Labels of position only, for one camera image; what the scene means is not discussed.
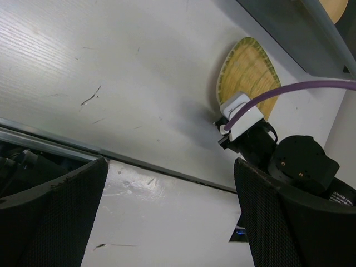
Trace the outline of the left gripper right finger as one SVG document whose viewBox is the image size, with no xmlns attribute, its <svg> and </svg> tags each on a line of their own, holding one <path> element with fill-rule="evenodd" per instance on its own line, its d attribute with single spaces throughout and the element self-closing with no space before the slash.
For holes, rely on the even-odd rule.
<svg viewBox="0 0 356 267">
<path fill-rule="evenodd" d="M 355 266 L 355 207 L 301 191 L 234 163 L 255 266 Z"/>
</svg>

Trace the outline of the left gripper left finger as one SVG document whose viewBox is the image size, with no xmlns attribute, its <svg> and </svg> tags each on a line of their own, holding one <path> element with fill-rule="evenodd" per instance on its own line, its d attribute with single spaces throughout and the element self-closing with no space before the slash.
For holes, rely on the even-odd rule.
<svg viewBox="0 0 356 267">
<path fill-rule="evenodd" d="M 1 266 L 80 266 L 108 174 L 100 157 L 1 198 Z"/>
</svg>

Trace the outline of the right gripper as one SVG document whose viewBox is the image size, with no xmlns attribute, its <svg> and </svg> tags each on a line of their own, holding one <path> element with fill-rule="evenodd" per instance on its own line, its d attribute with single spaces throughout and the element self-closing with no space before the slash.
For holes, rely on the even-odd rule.
<svg viewBox="0 0 356 267">
<path fill-rule="evenodd" d="M 278 135 L 264 119 L 258 121 L 234 141 L 224 134 L 218 144 L 225 150 L 240 153 L 245 161 L 256 167 L 267 167 L 277 146 Z"/>
</svg>

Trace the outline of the woven bamboo tray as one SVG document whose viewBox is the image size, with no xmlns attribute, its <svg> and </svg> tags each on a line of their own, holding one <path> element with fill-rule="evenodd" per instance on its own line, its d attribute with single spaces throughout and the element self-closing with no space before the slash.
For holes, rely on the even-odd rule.
<svg viewBox="0 0 356 267">
<path fill-rule="evenodd" d="M 237 92 L 253 99 L 278 87 L 281 82 L 269 56 L 256 39 L 245 37 L 235 44 L 222 64 L 216 98 L 222 105 Z"/>
</svg>

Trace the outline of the yellow round plate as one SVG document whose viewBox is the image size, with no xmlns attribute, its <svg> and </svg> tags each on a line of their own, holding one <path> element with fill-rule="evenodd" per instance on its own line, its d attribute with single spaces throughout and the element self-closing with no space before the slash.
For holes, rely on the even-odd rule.
<svg viewBox="0 0 356 267">
<path fill-rule="evenodd" d="M 348 0 L 319 0 L 324 10 L 332 20 L 333 24 L 336 24 L 342 17 L 345 9 L 348 5 Z"/>
</svg>

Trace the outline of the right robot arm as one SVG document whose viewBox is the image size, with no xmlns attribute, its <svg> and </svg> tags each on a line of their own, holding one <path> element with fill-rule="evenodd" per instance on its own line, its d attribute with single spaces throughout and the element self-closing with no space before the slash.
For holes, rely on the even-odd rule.
<svg viewBox="0 0 356 267">
<path fill-rule="evenodd" d="M 355 206 L 355 189 L 335 177 L 339 164 L 311 136 L 292 135 L 278 141 L 272 125 L 260 120 L 233 141 L 224 134 L 219 145 L 240 153 L 245 161 L 286 184 Z"/>
</svg>

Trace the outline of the grey plastic bin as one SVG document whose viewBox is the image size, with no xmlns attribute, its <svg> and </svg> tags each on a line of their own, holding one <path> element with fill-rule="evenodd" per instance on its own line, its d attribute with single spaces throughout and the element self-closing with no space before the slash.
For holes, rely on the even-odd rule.
<svg viewBox="0 0 356 267">
<path fill-rule="evenodd" d="M 355 1 L 333 24 L 319 1 L 239 1 L 312 76 L 355 79 Z"/>
</svg>

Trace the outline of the aluminium table rail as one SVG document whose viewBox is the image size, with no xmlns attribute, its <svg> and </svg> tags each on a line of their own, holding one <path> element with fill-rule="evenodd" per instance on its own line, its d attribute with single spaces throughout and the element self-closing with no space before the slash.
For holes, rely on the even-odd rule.
<svg viewBox="0 0 356 267">
<path fill-rule="evenodd" d="M 167 141 L 156 139 L 152 148 L 141 149 L 106 135 L 99 135 L 98 139 L 103 147 L 1 119 L 1 141 L 4 142 L 82 161 L 103 156 L 180 180 L 232 194 L 236 192 L 233 181 L 236 157 L 220 152 L 216 146 L 208 152 L 195 145 L 185 149 L 180 144 L 168 145 Z"/>
</svg>

